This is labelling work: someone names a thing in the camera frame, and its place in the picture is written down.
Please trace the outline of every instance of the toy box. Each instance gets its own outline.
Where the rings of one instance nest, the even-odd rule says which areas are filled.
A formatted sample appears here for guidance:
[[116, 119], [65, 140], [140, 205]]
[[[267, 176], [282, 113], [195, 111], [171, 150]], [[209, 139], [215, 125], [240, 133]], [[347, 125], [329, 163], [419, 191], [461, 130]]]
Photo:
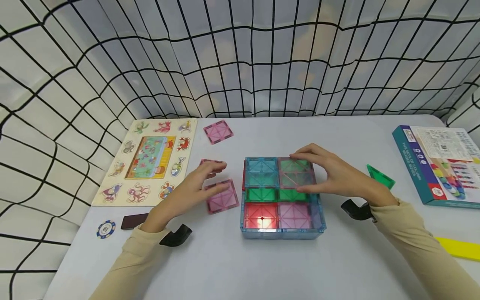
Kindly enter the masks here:
[[289, 157], [247, 157], [243, 168], [240, 229], [247, 239], [313, 240], [326, 229], [318, 194], [296, 191], [315, 184], [310, 162]]
[[464, 129], [402, 125], [393, 137], [423, 204], [480, 209], [480, 151]]

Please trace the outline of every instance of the right hand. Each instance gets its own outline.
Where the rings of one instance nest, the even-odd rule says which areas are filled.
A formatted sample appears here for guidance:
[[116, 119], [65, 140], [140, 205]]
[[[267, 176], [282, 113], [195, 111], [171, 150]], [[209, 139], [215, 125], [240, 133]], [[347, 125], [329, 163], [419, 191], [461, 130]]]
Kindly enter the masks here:
[[327, 180], [297, 188], [301, 193], [329, 193], [345, 197], [360, 197], [374, 206], [398, 205], [389, 189], [355, 169], [337, 155], [316, 144], [310, 144], [290, 154], [293, 159], [308, 160], [327, 172]]

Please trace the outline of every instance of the cardboard box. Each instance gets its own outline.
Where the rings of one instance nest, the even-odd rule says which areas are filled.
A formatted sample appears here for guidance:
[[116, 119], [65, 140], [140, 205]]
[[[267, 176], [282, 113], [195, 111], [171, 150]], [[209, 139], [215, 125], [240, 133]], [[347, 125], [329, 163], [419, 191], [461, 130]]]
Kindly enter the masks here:
[[423, 204], [480, 209], [480, 150], [464, 129], [402, 125], [393, 137]]

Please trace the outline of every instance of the left hand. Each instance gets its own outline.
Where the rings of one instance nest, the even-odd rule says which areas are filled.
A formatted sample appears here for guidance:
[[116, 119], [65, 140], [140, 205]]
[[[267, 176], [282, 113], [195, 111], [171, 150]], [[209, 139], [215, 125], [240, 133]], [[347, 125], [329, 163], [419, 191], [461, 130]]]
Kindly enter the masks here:
[[227, 163], [205, 162], [179, 184], [162, 202], [155, 206], [143, 223], [145, 232], [160, 232], [167, 223], [176, 216], [204, 202], [208, 198], [226, 191], [228, 184], [217, 185], [207, 191], [202, 190], [206, 179], [213, 178], [227, 167]]

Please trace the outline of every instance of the hand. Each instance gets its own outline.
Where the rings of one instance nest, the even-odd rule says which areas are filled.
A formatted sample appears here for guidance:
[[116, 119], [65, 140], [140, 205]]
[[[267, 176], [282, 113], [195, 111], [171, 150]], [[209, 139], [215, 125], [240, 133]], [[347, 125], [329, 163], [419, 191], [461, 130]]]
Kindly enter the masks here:
[[290, 154], [291, 158], [308, 160], [325, 169], [327, 180], [297, 188], [302, 193], [330, 193], [345, 197], [360, 197], [373, 206], [398, 205], [389, 189], [347, 162], [316, 144], [307, 145]]
[[142, 231], [160, 232], [174, 217], [180, 216], [200, 202], [226, 191], [228, 184], [217, 185], [207, 191], [202, 190], [205, 179], [215, 177], [216, 173], [220, 173], [226, 167], [226, 163], [205, 162], [201, 164], [150, 211], [142, 225]]

